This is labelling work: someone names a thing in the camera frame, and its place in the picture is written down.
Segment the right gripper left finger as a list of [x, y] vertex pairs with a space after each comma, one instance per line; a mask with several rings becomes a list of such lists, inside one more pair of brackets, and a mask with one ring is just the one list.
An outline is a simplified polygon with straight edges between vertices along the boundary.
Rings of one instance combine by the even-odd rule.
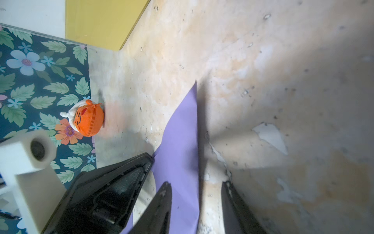
[[168, 234], [171, 206], [172, 187], [166, 181], [129, 234]]

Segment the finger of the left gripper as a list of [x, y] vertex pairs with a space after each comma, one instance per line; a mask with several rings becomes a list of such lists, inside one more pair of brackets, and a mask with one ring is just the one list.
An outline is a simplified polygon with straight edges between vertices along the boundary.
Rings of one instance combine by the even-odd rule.
[[119, 234], [154, 164], [148, 153], [82, 172], [43, 229], [44, 234]]

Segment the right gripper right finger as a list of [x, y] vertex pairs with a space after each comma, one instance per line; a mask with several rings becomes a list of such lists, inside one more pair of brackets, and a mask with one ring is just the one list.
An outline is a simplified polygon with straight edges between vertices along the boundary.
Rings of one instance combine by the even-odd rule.
[[266, 233], [231, 181], [222, 183], [221, 200], [226, 234]]

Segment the purple paper square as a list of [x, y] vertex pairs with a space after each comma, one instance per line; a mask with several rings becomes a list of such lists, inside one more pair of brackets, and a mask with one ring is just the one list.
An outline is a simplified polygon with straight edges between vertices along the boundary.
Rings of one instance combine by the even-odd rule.
[[[200, 216], [197, 85], [168, 121], [153, 157], [156, 193], [166, 181], [172, 187], [169, 234], [195, 234]], [[128, 224], [122, 233], [135, 225]]]

